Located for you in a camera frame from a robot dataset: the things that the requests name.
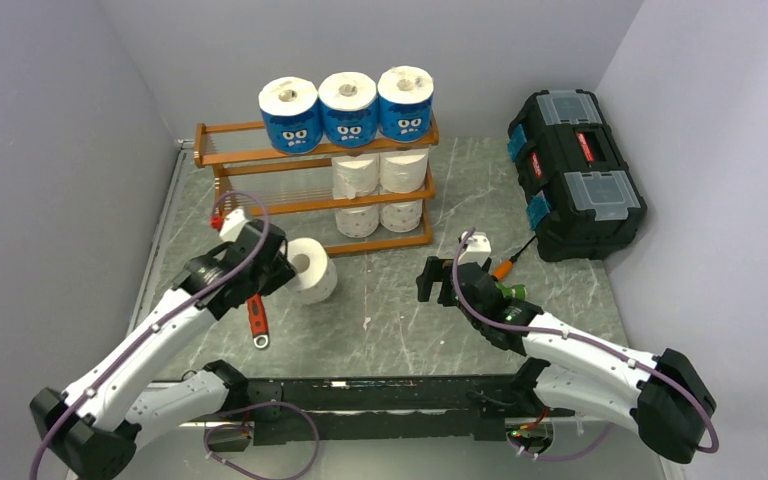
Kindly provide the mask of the white roll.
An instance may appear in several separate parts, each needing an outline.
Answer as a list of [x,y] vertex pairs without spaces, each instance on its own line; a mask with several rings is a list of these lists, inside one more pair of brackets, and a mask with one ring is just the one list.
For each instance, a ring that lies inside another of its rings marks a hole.
[[365,238],[373,234],[380,224],[380,208],[377,204],[341,208],[335,211],[337,230],[349,238]]
[[354,199],[374,193],[379,187],[378,153],[331,158],[333,197]]
[[406,233],[419,226],[423,201],[385,203],[380,209],[380,224],[395,233]]
[[284,285],[298,302],[311,305],[329,298],[336,288],[336,266],[324,246],[316,239],[303,237],[288,242],[287,260],[295,275]]

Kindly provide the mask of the orange wooden two-tier shelf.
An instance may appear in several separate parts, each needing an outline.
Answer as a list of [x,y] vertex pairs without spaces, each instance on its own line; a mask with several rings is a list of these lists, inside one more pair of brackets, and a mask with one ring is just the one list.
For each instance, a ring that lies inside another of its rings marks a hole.
[[206,125],[199,123],[193,141],[193,158],[199,168],[209,168],[214,177],[214,216],[226,216],[242,207],[253,215],[266,211],[271,215],[306,214],[324,210],[366,207],[385,203],[419,201],[419,224],[407,233],[381,239],[366,237],[326,247],[331,256],[345,256],[376,251],[419,247],[433,240],[428,202],[436,195],[430,167],[422,175],[420,188],[408,193],[374,193],[354,199],[333,197],[331,160],[335,157],[357,158],[362,154],[408,152],[439,143],[435,118],[431,128],[419,140],[398,143],[376,138],[359,148],[344,148],[323,142],[307,154],[288,154],[270,146],[246,147],[247,140],[266,139],[262,121]]

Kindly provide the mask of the white roll sideways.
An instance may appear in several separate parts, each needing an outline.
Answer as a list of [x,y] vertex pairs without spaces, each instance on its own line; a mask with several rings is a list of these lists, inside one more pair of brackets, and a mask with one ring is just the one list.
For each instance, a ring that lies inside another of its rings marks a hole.
[[429,148],[382,152],[379,156],[379,184],[388,192],[410,193],[423,184]]

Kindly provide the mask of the blue roll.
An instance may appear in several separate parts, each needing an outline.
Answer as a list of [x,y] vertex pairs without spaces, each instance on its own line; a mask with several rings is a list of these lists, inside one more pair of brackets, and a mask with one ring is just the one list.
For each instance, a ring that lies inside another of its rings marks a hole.
[[318,88],[323,130],[328,141],[344,148],[371,143],[378,131],[376,83],[361,72],[338,72]]
[[323,137],[318,89],[309,80],[287,76],[267,83],[258,105],[271,146],[288,154],[306,154]]
[[377,83],[379,131],[399,143],[411,143],[431,126],[434,81],[422,68],[397,66],[383,72]]

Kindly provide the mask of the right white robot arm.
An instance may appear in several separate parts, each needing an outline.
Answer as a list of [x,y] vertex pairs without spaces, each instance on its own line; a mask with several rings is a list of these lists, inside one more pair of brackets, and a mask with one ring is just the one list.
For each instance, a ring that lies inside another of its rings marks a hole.
[[525,299],[505,294],[488,264],[429,256],[416,279],[426,302],[440,284],[438,304],[458,308],[491,345],[524,357],[511,401],[534,415],[543,408],[592,415],[638,435],[656,454],[688,464],[704,447],[717,405],[683,353],[622,347],[582,330]]

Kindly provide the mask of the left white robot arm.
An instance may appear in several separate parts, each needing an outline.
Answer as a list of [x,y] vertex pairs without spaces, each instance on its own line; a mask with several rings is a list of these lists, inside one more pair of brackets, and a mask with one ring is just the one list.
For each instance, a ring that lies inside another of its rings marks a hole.
[[189,260],[154,310],[98,365],[62,390],[42,389],[30,403],[41,437],[30,476],[50,451],[82,479],[113,479],[139,449],[181,423],[239,417],[250,403],[249,381],[224,360],[171,387],[148,387],[230,310],[295,276],[287,247],[279,227],[244,222],[235,240]]

